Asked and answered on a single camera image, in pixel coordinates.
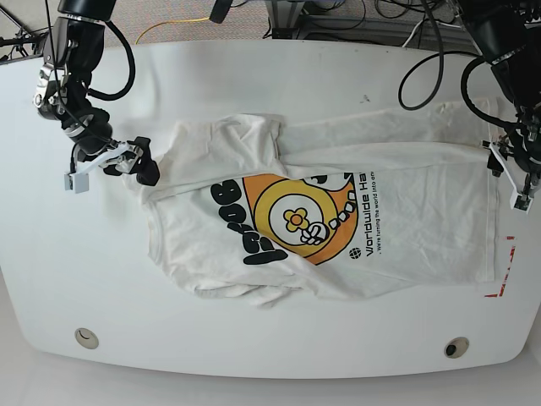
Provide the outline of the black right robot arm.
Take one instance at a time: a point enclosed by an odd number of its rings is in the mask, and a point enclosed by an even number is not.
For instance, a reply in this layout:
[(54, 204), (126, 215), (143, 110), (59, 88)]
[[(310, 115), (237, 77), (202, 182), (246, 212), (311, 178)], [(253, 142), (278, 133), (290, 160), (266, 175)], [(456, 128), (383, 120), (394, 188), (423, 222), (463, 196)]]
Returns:
[[(43, 49), (43, 65), (33, 103), (41, 117), (57, 120), (72, 140), (65, 187), (75, 193), (89, 188), (90, 171), (100, 168), (109, 176), (134, 175), (139, 184), (154, 186), (160, 178), (152, 159), (150, 139), (117, 141), (110, 115), (94, 107), (91, 98), (113, 102), (131, 90), (136, 66), (123, 33), (111, 21), (113, 1), (62, 1), (61, 14), (49, 25)], [(128, 60), (128, 79), (115, 93), (91, 88), (92, 73), (104, 52), (104, 33), (110, 30), (121, 42)]]

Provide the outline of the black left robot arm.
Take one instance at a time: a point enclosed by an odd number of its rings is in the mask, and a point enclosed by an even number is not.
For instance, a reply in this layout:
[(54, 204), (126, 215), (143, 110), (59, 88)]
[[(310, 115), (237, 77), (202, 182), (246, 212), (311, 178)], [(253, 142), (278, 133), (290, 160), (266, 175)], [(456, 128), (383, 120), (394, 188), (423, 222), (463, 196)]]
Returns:
[(512, 155), (527, 180), (540, 181), (540, 2), (452, 1), (465, 31), (516, 109)]

